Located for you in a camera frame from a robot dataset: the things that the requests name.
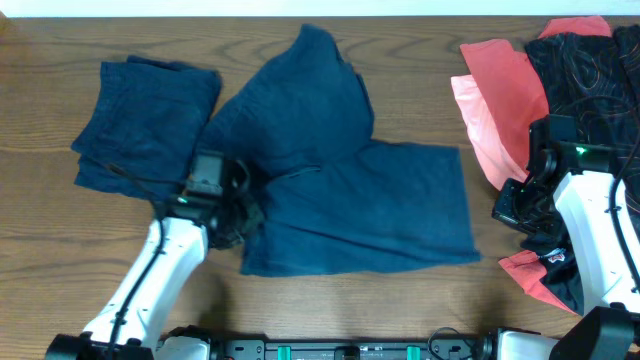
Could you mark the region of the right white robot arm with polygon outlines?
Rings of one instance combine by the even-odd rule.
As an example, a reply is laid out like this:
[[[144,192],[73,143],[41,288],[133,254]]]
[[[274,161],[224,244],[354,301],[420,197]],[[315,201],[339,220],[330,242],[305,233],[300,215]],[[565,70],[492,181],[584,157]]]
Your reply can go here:
[[[500,260],[530,296],[581,315],[560,339],[501,329],[481,359],[623,359],[639,342],[639,239],[611,147],[531,142],[526,181],[508,180],[493,216],[527,234]]]

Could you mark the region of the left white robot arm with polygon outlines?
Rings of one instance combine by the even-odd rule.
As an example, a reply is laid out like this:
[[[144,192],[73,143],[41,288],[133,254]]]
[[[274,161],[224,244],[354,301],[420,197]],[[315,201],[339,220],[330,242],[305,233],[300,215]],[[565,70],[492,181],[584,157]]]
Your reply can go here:
[[[224,358],[224,345],[197,326],[163,331],[175,302],[212,249],[245,241],[264,215],[248,194],[173,195],[154,205],[143,248],[101,312],[77,336],[57,335],[46,360]]]

